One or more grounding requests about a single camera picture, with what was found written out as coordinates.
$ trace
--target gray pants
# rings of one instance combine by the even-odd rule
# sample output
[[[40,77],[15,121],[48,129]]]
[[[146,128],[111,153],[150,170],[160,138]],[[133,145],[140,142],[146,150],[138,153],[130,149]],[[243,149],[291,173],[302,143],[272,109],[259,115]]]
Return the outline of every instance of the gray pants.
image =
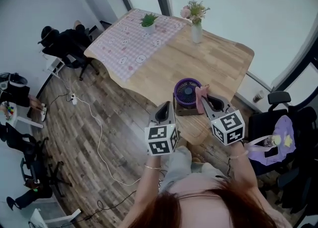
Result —
[[[207,162],[204,164],[191,163],[191,160],[191,152],[185,146],[178,147],[175,152],[170,155],[169,168],[161,184],[159,193],[168,190],[175,182],[187,177],[193,172],[201,172],[217,180],[222,180],[222,178],[217,178],[216,176],[225,177],[219,169],[214,168],[211,164]]]

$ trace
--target table leg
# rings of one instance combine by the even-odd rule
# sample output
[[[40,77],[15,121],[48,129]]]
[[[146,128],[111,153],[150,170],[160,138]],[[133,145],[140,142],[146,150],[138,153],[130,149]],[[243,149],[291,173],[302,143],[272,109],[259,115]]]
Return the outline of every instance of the table leg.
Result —
[[[45,222],[46,224],[55,223],[55,222],[60,222],[60,221],[70,222],[70,221],[72,221],[74,218],[76,218],[80,213],[81,213],[80,209],[77,209],[77,210],[75,210],[75,212],[74,212],[73,214],[71,214],[70,216],[66,216],[66,217],[62,217],[62,218],[54,218],[54,219],[44,220],[44,222]]]
[[[19,121],[21,121],[21,122],[24,122],[24,123],[26,123],[26,124],[29,124],[29,125],[31,125],[31,126],[34,126],[34,127],[38,127],[38,128],[41,128],[41,129],[44,127],[43,125],[41,125],[41,124],[39,124],[39,123],[35,123],[35,122],[33,122],[32,120],[28,120],[28,119],[23,118],[23,117],[20,117],[20,116],[17,116],[16,119],[19,120]]]

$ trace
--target small fan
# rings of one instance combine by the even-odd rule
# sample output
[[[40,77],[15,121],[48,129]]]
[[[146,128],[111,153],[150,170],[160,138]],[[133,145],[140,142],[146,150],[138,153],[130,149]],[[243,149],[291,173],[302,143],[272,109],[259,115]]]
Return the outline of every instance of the small fan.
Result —
[[[176,84],[173,93],[173,105],[178,116],[199,115],[195,103],[195,87],[200,86],[201,83],[193,78],[182,79]]]

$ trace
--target small succulent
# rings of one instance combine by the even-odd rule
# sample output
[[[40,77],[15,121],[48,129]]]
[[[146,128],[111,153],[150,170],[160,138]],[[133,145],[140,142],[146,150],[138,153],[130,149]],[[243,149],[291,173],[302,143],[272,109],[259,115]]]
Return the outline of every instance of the small succulent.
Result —
[[[143,27],[149,27],[151,25],[154,24],[155,19],[157,19],[158,17],[156,17],[154,14],[146,14],[144,18],[140,19],[142,22],[140,22],[140,24]]]

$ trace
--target wooden table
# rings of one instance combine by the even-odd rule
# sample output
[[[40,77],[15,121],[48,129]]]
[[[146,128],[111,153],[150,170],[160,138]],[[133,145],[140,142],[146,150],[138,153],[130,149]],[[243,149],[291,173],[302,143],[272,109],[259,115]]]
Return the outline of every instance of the wooden table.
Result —
[[[210,94],[222,95],[231,101],[254,57],[254,51],[207,31],[203,31],[202,42],[195,44],[191,39],[190,22],[183,21],[187,22],[186,26],[126,82],[108,70],[110,77],[122,88],[146,97],[157,106],[172,101],[174,86],[179,80],[188,77],[198,80],[202,85],[209,84]],[[99,60],[89,49],[84,54]],[[176,119],[181,136],[193,145],[201,144],[211,133],[205,115],[176,116]]]

